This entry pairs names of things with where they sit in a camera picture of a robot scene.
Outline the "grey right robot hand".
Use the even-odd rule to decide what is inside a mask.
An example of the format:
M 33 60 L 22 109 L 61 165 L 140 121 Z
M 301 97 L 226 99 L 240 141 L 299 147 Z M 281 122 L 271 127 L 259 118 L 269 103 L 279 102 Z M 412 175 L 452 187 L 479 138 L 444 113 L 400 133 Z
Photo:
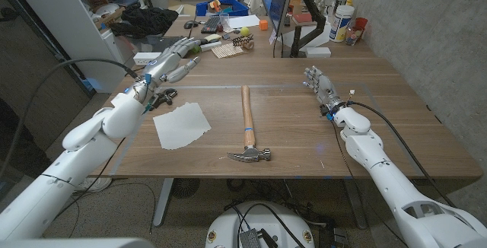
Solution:
M 321 114 L 327 119 L 333 120 L 335 114 L 345 106 L 345 102 L 336 93 L 333 83 L 315 66 L 305 68 L 304 75 L 307 80 L 303 82 L 303 85 L 316 94 Z

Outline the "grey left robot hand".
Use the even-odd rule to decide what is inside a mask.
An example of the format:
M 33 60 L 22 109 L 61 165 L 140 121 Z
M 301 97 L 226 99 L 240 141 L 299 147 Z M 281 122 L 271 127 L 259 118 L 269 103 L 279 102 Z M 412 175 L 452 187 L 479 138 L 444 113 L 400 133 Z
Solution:
M 142 77 L 147 84 L 156 87 L 161 83 L 176 83 L 183 79 L 201 60 L 198 56 L 191 59 L 184 66 L 180 67 L 181 59 L 196 46 L 200 45 L 200 40 L 194 37 L 184 37 L 165 49 L 160 56 L 149 62 L 142 72 Z

